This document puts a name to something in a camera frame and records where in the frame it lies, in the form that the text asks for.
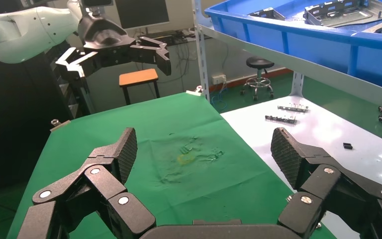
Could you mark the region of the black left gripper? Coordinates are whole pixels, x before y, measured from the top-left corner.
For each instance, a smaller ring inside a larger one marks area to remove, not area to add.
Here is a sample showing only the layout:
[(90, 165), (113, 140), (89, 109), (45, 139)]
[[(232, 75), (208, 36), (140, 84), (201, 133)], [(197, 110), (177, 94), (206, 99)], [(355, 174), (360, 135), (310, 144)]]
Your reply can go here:
[(83, 79), (98, 67), (131, 61), (156, 65), (166, 76), (172, 73), (166, 43), (144, 36), (136, 42), (123, 28), (102, 15), (84, 15), (79, 21), (78, 34), (85, 52), (71, 47), (56, 61), (63, 79)]

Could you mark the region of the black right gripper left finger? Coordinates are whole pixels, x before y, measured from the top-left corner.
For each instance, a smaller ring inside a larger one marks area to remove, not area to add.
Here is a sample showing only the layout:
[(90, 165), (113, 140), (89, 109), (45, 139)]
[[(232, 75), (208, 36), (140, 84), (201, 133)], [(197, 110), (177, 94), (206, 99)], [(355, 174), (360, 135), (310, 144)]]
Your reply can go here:
[(33, 195), (18, 238), (67, 239), (92, 213), (116, 238), (140, 238), (156, 220), (125, 187), (137, 150), (131, 127), (117, 142), (95, 148), (79, 169)]

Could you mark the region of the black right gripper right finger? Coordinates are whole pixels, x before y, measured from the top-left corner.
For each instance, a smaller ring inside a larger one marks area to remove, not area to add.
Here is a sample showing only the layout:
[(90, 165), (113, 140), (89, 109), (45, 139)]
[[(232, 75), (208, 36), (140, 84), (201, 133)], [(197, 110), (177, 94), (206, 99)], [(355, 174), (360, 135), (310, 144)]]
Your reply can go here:
[(331, 212), (360, 238), (382, 239), (382, 184), (344, 168), (323, 148), (298, 142), (282, 127), (273, 132), (271, 153), (295, 190), (280, 226), (307, 239)]

